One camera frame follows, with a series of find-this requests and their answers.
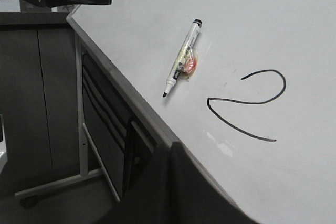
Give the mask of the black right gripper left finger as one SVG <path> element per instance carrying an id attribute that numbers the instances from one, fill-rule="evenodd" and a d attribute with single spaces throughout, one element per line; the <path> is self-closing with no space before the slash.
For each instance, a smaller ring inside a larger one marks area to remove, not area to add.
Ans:
<path id="1" fill-rule="evenodd" d="M 169 150 L 156 149 L 145 171 L 98 223 L 169 223 Z"/>

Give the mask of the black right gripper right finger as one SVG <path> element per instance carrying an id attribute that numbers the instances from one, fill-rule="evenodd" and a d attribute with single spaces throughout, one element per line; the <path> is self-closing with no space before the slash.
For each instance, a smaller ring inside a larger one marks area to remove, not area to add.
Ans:
<path id="1" fill-rule="evenodd" d="M 169 154 L 171 223 L 255 223 L 206 180 L 180 143 Z"/>

